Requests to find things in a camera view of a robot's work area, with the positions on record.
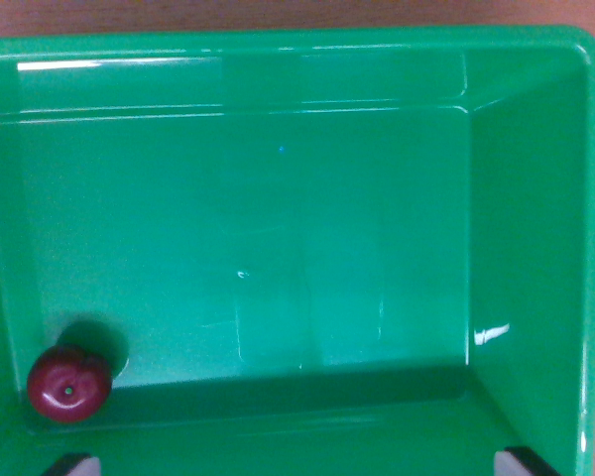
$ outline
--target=wooden table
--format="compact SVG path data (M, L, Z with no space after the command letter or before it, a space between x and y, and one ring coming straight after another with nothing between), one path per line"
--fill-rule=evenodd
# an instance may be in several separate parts
M595 36L595 0L0 0L0 37L434 24L570 24Z

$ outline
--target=apple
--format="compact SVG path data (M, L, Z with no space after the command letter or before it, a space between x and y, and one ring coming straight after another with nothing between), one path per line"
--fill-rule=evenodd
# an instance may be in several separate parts
M73 345L56 345L43 353L27 380L27 394L43 416L75 423L94 415L112 389L106 360Z

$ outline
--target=plastic container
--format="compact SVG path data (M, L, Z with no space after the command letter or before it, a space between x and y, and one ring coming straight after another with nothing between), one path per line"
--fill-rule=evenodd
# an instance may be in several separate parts
M112 395L44 420L88 323ZM587 34L0 40L0 474L588 476L594 423Z

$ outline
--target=container floor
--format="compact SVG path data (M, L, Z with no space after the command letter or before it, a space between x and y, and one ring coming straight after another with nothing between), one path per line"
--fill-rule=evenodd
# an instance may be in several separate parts
M18 389L88 321L125 349L113 395L463 362L467 113L360 106L5 116L0 274Z

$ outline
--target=green plastic bin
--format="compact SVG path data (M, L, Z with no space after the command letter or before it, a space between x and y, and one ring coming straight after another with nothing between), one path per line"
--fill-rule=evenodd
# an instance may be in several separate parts
M53 423L27 374L82 325L113 392ZM0 475L492 475L508 446L592 474L590 36L0 40Z

